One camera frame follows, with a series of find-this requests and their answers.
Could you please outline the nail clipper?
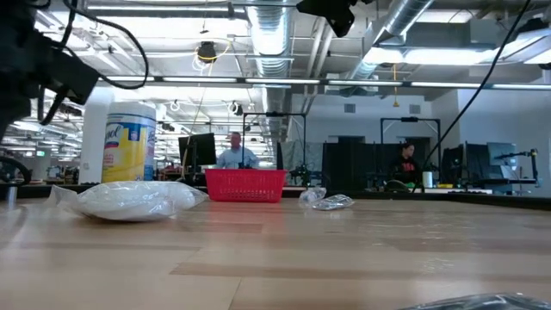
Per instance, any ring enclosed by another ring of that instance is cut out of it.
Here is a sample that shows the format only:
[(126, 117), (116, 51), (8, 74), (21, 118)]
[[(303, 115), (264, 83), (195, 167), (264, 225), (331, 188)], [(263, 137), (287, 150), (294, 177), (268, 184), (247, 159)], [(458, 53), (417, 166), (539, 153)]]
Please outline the nail clipper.
[(312, 208), (318, 211), (333, 211), (351, 207), (354, 200), (347, 195), (332, 195), (312, 204)]

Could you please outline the black comb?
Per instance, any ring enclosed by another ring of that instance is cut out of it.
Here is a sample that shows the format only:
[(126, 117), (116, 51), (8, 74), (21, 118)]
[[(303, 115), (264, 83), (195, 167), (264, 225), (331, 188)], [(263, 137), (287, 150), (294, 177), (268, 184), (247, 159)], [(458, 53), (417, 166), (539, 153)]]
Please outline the black comb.
[(399, 310), (551, 310), (551, 301), (524, 294), (475, 294), (433, 301)]

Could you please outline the person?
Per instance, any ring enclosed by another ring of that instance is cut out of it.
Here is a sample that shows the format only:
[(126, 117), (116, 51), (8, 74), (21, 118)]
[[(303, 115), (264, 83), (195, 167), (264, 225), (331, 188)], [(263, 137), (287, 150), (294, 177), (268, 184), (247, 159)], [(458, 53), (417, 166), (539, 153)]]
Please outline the person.
[(220, 169), (239, 169), (259, 167), (259, 159), (250, 149), (241, 146), (241, 135), (231, 133), (230, 148), (223, 151), (217, 158), (216, 167)]
[(413, 158), (415, 146), (410, 143), (402, 144), (399, 155), (389, 165), (388, 174), (393, 180), (402, 183), (419, 183), (422, 171), (418, 162)]

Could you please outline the red plastic basket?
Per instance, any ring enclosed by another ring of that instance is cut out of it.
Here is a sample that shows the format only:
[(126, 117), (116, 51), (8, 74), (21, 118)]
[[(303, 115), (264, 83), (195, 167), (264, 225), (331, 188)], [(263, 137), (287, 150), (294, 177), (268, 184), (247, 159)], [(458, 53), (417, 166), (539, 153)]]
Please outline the red plastic basket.
[(209, 198), (217, 202), (279, 202), (285, 170), (207, 169)]

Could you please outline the black partition screen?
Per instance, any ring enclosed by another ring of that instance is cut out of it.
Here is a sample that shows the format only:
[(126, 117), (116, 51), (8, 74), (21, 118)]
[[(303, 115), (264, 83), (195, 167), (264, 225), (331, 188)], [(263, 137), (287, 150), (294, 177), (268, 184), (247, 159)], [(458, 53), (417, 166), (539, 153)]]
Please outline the black partition screen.
[[(389, 165), (399, 155), (400, 147), (405, 143), (326, 143), (323, 148), (322, 176), (323, 184), (329, 190), (364, 191), (378, 189), (393, 180), (389, 174)], [(423, 173), (426, 146), (413, 144), (413, 158)], [(408, 188), (419, 183), (406, 183)]]

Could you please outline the overhead light bar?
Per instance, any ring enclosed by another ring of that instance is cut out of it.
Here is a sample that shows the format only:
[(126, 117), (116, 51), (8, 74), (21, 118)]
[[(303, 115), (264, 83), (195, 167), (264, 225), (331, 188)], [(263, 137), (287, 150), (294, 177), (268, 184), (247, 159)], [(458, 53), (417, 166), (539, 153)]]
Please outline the overhead light bar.
[[(115, 82), (143, 82), (139, 76), (110, 76)], [(456, 82), (424, 82), (424, 81), (394, 81), (394, 80), (345, 80), (345, 79), (315, 79), (315, 78), (270, 78), (270, 77), (147, 77), (146, 83), (180, 83), (180, 84), (251, 84), (251, 85), (303, 85), (303, 86), (335, 86), (335, 87), (389, 87), (389, 88), (424, 88), (424, 89), (462, 89), (475, 90), (480, 87), (476, 83)], [(526, 90), (551, 91), (551, 84), (488, 84), (483, 90)]]

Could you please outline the black computer monitor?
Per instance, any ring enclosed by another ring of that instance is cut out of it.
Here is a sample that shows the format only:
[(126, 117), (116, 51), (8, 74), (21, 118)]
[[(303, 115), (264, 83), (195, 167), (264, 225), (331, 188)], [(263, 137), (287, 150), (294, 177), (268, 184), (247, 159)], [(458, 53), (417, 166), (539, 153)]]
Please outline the black computer monitor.
[(200, 171), (203, 165), (217, 163), (213, 133), (202, 133), (178, 139), (181, 165), (188, 173)]

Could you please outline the cotton pads in clear bag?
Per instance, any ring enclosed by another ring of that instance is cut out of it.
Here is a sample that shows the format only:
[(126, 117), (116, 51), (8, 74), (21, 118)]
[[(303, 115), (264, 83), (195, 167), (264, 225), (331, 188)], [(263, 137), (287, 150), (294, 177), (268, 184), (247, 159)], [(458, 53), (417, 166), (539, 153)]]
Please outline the cotton pads in clear bag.
[(207, 199), (201, 190), (178, 190), (172, 182), (123, 181), (101, 183), (80, 194), (54, 186), (46, 205), (83, 217), (140, 222), (170, 218)]

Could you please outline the Lysol wipes canister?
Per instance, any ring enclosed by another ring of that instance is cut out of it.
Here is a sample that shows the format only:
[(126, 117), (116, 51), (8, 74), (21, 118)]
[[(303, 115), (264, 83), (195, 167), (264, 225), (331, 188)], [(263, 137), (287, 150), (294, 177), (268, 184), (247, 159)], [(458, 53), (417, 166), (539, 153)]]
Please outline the Lysol wipes canister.
[(114, 102), (107, 114), (102, 182), (152, 181), (156, 109), (140, 102)]

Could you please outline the white building column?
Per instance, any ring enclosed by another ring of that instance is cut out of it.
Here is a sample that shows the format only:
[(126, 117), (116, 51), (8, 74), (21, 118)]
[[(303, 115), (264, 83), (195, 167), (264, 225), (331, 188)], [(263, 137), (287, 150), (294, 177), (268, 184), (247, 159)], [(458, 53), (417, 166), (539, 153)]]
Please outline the white building column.
[(84, 105), (79, 183), (99, 183), (102, 180), (104, 135), (109, 106), (114, 100), (110, 88), (95, 87)]

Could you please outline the ceiling light fixture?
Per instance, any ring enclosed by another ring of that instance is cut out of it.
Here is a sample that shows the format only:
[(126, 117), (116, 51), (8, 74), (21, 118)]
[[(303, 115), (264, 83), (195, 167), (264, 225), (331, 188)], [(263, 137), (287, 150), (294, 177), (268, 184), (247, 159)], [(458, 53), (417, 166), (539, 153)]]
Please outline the ceiling light fixture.
[(475, 51), (468, 49), (417, 48), (402, 52), (397, 49), (373, 47), (363, 57), (367, 64), (410, 65), (485, 65), (490, 64), (498, 50)]

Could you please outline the grey screen panel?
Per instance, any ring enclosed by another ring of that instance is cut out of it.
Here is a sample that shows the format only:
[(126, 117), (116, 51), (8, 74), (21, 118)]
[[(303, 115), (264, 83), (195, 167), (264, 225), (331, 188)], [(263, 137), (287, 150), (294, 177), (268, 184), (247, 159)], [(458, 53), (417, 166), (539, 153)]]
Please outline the grey screen panel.
[(490, 166), (498, 166), (503, 178), (518, 179), (517, 176), (517, 146), (512, 143), (487, 143)]

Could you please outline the ribbed silver ventilation duct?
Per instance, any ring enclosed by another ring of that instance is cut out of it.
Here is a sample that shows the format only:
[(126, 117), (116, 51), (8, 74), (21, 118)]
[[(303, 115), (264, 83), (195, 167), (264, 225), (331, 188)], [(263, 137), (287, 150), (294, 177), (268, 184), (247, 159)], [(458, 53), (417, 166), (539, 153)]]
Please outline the ribbed silver ventilation duct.
[[(246, 8), (251, 24), (250, 36), (260, 78), (288, 78), (291, 60), (285, 58), (291, 52), (291, 17), (289, 0), (256, 0), (258, 5)], [(290, 113), (290, 86), (276, 85), (262, 88), (265, 112)], [(269, 117), (266, 131), (273, 142), (283, 142), (288, 137), (289, 116)]]

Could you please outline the slanted silver ventilation duct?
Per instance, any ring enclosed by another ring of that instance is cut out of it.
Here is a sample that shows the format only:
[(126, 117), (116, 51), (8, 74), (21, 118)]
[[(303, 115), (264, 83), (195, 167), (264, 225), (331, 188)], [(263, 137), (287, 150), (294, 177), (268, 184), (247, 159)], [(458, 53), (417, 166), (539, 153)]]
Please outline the slanted silver ventilation duct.
[(346, 78), (368, 80), (384, 60), (376, 60), (375, 52), (381, 47), (404, 47), (407, 32), (435, 0), (393, 0), (387, 13), (370, 22), (363, 37), (365, 53)]

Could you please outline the black aluminium table frame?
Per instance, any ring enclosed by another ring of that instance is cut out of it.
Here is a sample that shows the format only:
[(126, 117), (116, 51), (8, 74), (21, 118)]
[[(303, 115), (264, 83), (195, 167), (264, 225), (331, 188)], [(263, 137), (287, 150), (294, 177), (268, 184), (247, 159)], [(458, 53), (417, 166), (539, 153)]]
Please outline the black aluminium table frame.
[[(62, 185), (62, 188), (76, 191), (77, 193), (84, 192), (92, 186), (86, 185)], [(47, 198), (50, 194), (52, 185), (26, 185), (17, 188), (15, 198), (18, 199), (33, 199)], [(284, 189), (282, 198), (299, 198), (301, 190), (299, 189)], [(344, 195), (349, 196), (354, 200), (393, 200), (393, 201), (428, 201), (428, 202), (461, 202), (489, 206), (498, 206), (504, 208), (521, 208), (551, 212), (551, 198), (546, 197), (524, 197), (512, 195), (488, 195), (488, 194), (469, 194), (446, 193), (446, 194), (407, 194), (407, 193), (387, 193), (387, 192), (360, 192), (360, 191), (345, 191)], [(7, 188), (0, 187), (0, 201), (4, 201), (8, 197)]]

